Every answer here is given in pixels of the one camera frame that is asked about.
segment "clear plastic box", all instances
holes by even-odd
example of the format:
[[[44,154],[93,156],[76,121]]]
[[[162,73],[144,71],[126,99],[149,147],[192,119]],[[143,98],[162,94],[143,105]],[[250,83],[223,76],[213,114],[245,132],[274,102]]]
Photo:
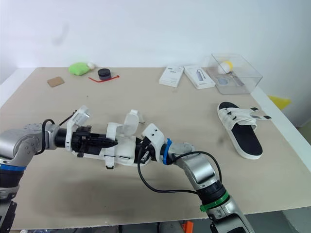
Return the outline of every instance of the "clear plastic box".
[[[262,79],[238,54],[212,54],[206,71],[222,94],[249,94]]]

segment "yellow cloth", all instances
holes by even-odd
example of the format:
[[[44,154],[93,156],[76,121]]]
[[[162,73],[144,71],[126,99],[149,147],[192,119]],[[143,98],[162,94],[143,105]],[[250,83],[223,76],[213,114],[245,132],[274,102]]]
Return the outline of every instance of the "yellow cloth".
[[[280,97],[276,97],[276,96],[268,96],[268,97],[272,100],[272,102],[279,109],[285,108],[287,105],[289,105],[292,102],[290,99],[280,98]]]

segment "red string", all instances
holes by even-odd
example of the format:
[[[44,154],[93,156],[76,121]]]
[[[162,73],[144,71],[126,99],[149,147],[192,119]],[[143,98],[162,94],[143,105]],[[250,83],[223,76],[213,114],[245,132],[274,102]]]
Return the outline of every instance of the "red string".
[[[98,80],[96,80],[96,79],[93,79],[93,78],[91,78],[91,77],[89,77],[89,79],[91,79],[91,80],[93,80],[94,82],[97,82],[97,83],[102,83],[102,82],[106,82],[106,81],[109,81],[109,80],[112,80],[112,79],[116,79],[116,78],[119,78],[119,77],[120,77],[120,76],[117,75],[117,76],[112,77],[112,78],[110,78],[110,79],[100,80],[100,81],[98,81]]]

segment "orange object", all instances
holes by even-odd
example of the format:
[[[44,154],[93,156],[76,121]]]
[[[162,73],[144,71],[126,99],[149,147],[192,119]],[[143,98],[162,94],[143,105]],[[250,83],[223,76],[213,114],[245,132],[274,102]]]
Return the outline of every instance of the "orange object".
[[[181,224],[181,227],[183,228],[185,233],[192,233],[193,231],[193,222],[187,221],[184,224]]]

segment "white slipper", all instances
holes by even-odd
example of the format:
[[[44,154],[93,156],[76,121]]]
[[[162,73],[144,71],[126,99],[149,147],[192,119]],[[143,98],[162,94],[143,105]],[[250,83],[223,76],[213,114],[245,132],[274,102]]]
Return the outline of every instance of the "white slipper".
[[[246,159],[259,159],[262,147],[254,133],[256,120],[268,120],[269,116],[255,116],[258,108],[241,109],[233,103],[222,102],[217,107],[220,121],[227,130],[238,154]]]

